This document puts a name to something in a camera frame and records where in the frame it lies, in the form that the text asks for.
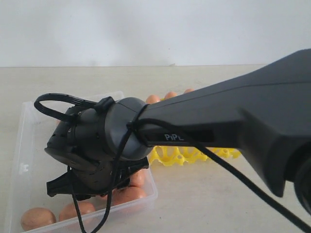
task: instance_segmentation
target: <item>white backdrop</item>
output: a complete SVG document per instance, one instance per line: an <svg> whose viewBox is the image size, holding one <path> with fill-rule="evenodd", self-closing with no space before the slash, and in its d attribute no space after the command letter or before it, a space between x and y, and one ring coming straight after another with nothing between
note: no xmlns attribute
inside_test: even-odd
<svg viewBox="0 0 311 233"><path fill-rule="evenodd" d="M263 64L304 48L310 0L0 1L0 67Z"/></svg>

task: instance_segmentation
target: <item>table surface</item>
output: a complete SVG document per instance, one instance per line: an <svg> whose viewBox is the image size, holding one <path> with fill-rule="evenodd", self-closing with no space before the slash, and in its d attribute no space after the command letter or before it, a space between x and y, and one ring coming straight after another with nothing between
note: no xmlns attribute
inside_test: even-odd
<svg viewBox="0 0 311 233"><path fill-rule="evenodd" d="M187 88L208 86L260 67L0 68L0 232L23 102L47 92L82 97L118 90L126 97L144 100L150 94L182 94ZM268 192L243 157L228 161ZM154 210L108 221L101 232L301 232L214 162L172 167L154 163L151 168L159 191ZM296 200L292 184L287 184L283 198L276 199L311 224L310 216Z"/></svg>

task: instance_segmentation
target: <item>clear plastic container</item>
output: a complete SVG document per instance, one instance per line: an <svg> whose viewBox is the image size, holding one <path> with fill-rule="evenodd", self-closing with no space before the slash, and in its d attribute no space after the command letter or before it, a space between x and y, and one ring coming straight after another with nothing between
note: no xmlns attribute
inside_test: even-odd
<svg viewBox="0 0 311 233"><path fill-rule="evenodd" d="M112 96L115 100L123 98L122 92L97 95L85 99L99 101ZM45 103L58 111L65 112L71 106L62 102ZM56 127L56 120L48 117L34 108L33 102L25 102L19 123L16 152L13 160L11 189L5 221L5 233L24 232L20 225L20 218L25 211L34 207L50 209L58 218L61 209L72 203L70 195L56 195L51 198L46 194L46 182L53 180L67 171L66 165L50 157L44 148ZM132 215L153 208L157 198L157 189L150 169L144 169L146 182L143 187L147 197L113 206L108 221L126 215ZM105 211L105 202L98 198L89 200L96 208L96 212L83 216L86 231L91 232L101 221ZM76 233L80 232L78 219L72 218L57 222L50 226L38 228L27 233Z"/></svg>

